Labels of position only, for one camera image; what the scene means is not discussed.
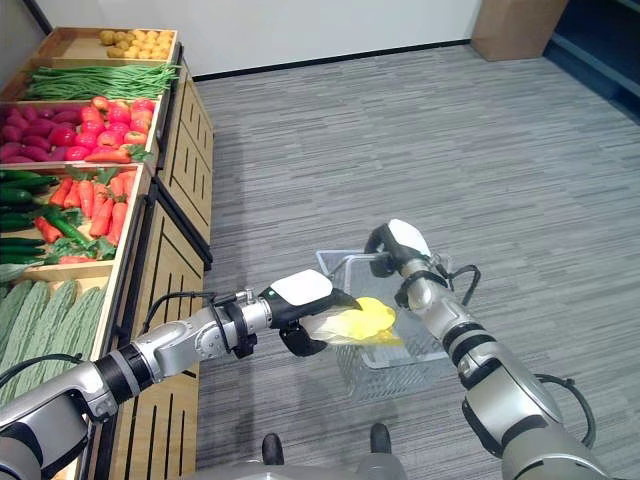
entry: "gray carpet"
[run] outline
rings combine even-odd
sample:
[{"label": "gray carpet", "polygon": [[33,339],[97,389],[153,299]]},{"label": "gray carpet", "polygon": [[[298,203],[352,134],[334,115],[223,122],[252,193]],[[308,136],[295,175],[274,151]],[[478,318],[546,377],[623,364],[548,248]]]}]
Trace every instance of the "gray carpet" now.
[{"label": "gray carpet", "polygon": [[[472,312],[535,372],[572,376],[594,448],[640,477],[640,130],[545,59],[469,47],[198,84],[216,124],[213,270],[220,290],[362,247],[398,217],[484,277]],[[411,479],[497,479],[450,374],[373,403],[345,395],[333,351],[294,358],[276,335],[201,368],[198,466],[258,458],[354,468],[385,422]],[[576,435],[577,404],[552,389]]]}]

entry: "carrot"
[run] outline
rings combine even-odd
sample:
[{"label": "carrot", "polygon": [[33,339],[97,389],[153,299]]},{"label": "carrot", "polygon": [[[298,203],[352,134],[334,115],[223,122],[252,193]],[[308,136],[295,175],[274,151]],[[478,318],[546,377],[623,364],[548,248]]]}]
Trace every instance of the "carrot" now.
[{"label": "carrot", "polygon": [[100,211],[100,207],[104,204],[109,196],[107,186],[104,183],[96,183],[93,186],[93,210],[91,212],[91,220],[95,220]]},{"label": "carrot", "polygon": [[124,183],[119,177],[113,177],[109,182],[109,188],[114,197],[120,197],[124,194]]},{"label": "carrot", "polygon": [[80,180],[78,183],[78,196],[80,197],[82,213],[85,217],[91,218],[93,213],[93,183],[91,180]]},{"label": "carrot", "polygon": [[79,207],[80,206],[80,195],[78,194],[78,182],[73,181],[73,185],[71,185],[71,190],[64,199],[64,208],[71,207]]},{"label": "carrot", "polygon": [[111,212],[111,218],[113,223],[109,235],[107,235],[107,241],[112,245],[118,245],[120,241],[120,235],[122,235],[122,227],[124,226],[124,218],[127,216],[127,204],[124,202],[118,202],[113,206]]},{"label": "carrot", "polygon": [[113,198],[108,198],[100,207],[100,211],[93,219],[89,235],[98,238],[106,235],[109,230],[109,220],[111,220],[111,211],[113,210]]},{"label": "carrot", "polygon": [[67,195],[69,194],[69,190],[71,190],[72,184],[73,184],[73,179],[71,177],[63,178],[62,182],[60,182],[60,186],[57,188],[54,194],[51,195],[51,198],[49,199],[49,203],[51,205],[58,205],[59,207],[64,206],[64,199],[67,198]]},{"label": "carrot", "polygon": [[40,230],[42,238],[47,243],[54,243],[57,239],[62,238],[62,232],[51,225],[44,217],[38,217],[34,221],[36,228]]},{"label": "carrot", "polygon": [[83,257],[82,255],[65,255],[58,259],[59,265],[69,265],[72,263],[95,262],[95,259]]}]

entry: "green vegetable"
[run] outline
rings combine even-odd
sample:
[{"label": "green vegetable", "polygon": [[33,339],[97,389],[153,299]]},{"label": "green vegetable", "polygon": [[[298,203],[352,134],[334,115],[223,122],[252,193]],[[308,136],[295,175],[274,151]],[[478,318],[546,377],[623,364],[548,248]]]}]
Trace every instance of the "green vegetable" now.
[{"label": "green vegetable", "polygon": [[65,220],[62,215],[49,211],[44,214],[44,218],[46,218],[51,225],[60,230],[65,237],[75,240],[84,248],[89,246],[89,240],[87,240],[87,238],[82,235],[76,227]]},{"label": "green vegetable", "polygon": [[2,188],[24,188],[32,193],[40,193],[43,188],[46,191],[49,185],[56,185],[58,178],[53,175],[47,175],[45,177],[37,178],[22,178],[19,180],[12,180],[2,184]]},{"label": "green vegetable", "polygon": [[24,247],[39,247],[44,245],[45,241],[39,238],[21,238],[21,237],[5,237],[0,238],[0,248],[5,245],[22,245]]},{"label": "green vegetable", "polygon": [[[49,285],[47,282],[36,282],[27,298],[24,299],[24,303],[11,329],[7,348],[4,351],[2,362],[0,362],[1,372],[22,361],[23,354],[33,337],[33,331],[48,301]],[[6,405],[13,399],[16,381],[17,379],[13,379],[0,390],[0,403],[2,405]]]},{"label": "green vegetable", "polygon": [[31,75],[27,99],[90,100],[107,98],[155,98],[178,78],[179,65],[125,65],[56,69],[39,67]]},{"label": "green vegetable", "polygon": [[34,257],[33,255],[21,255],[17,253],[3,253],[2,255],[0,255],[0,264],[28,265],[40,260],[42,259]]},{"label": "green vegetable", "polygon": [[5,253],[15,253],[18,255],[42,255],[44,254],[44,249],[24,245],[0,245],[0,252],[3,255]]},{"label": "green vegetable", "polygon": [[19,188],[0,188],[0,203],[5,205],[13,205],[19,203],[29,203],[33,200],[33,196],[26,190]]},{"label": "green vegetable", "polygon": [[22,180],[25,178],[38,178],[40,175],[36,172],[27,170],[0,170],[0,182],[9,182],[11,180]]},{"label": "green vegetable", "polygon": [[4,355],[11,330],[32,285],[31,280],[18,283],[0,304],[0,357]]},{"label": "green vegetable", "polygon": [[[49,353],[58,353],[51,349],[51,342],[56,337],[62,320],[75,302],[76,292],[77,284],[75,280],[64,282],[56,290],[36,323],[21,361]],[[24,370],[17,379],[14,395],[17,397],[40,385],[42,383],[42,373],[35,366]]]}]

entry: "wire basket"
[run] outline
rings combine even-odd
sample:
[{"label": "wire basket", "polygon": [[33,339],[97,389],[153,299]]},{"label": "wire basket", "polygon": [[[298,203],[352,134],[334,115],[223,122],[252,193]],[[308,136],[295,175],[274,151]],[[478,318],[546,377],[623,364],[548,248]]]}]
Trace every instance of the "wire basket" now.
[{"label": "wire basket", "polygon": [[451,372],[449,357],[413,313],[400,309],[394,295],[402,284],[399,275],[377,278],[369,262],[375,254],[357,250],[319,250],[322,272],[337,288],[358,297],[374,297],[396,311],[394,333],[403,346],[336,346],[340,372],[357,400],[396,397],[425,390]]}]

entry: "black baseboard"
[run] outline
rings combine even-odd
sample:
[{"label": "black baseboard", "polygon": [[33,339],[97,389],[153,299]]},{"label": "black baseboard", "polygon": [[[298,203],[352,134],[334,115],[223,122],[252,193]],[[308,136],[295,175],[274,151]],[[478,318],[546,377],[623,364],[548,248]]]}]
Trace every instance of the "black baseboard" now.
[{"label": "black baseboard", "polygon": [[248,75],[251,73],[272,72],[275,70],[284,70],[286,68],[308,67],[311,65],[320,65],[323,63],[344,62],[346,60],[355,60],[358,58],[377,57],[378,55],[392,55],[394,53],[415,52],[416,50],[428,50],[430,48],[453,47],[455,45],[467,45],[470,39],[453,40],[451,42],[425,43],[423,45],[411,45],[409,47],[388,48],[385,50],[374,50],[371,52],[350,53],[348,55],[338,55],[337,57],[316,58],[314,60],[304,60],[301,62],[280,63],[278,65],[267,65],[264,67],[243,68],[242,70],[232,70],[229,72],[206,73],[204,75],[194,75],[194,82],[203,82],[205,80],[215,80],[216,78],[237,77],[238,75]]}]

